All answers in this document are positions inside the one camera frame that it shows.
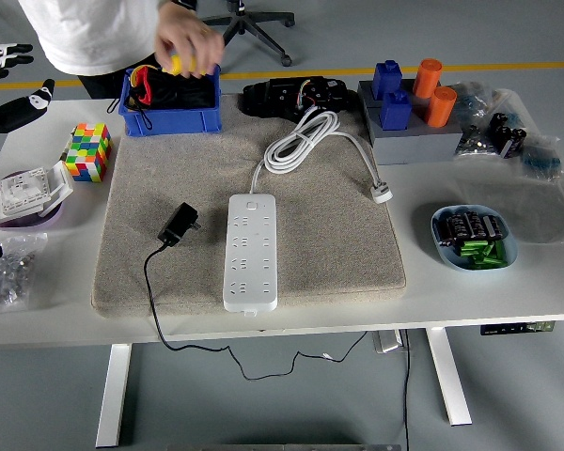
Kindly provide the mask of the person's left hand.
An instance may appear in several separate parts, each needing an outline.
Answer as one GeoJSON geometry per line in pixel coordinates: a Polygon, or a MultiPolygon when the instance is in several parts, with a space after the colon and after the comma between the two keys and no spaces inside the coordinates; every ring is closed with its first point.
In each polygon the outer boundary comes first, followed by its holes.
{"type": "Polygon", "coordinates": [[[205,25],[193,10],[171,1],[160,5],[154,53],[162,68],[170,70],[171,55],[176,54],[183,77],[212,74],[224,51],[223,36],[205,25]]]}

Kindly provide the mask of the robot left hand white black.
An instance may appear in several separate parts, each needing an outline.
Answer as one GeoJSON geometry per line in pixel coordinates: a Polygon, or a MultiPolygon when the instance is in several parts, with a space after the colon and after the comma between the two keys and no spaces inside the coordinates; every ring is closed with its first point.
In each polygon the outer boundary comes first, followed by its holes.
{"type": "MultiPolygon", "coordinates": [[[[0,80],[8,76],[9,69],[32,63],[32,50],[31,44],[0,44],[0,80]]],[[[0,133],[13,132],[43,116],[52,101],[54,90],[55,81],[47,79],[32,94],[0,105],[0,133]]]]}

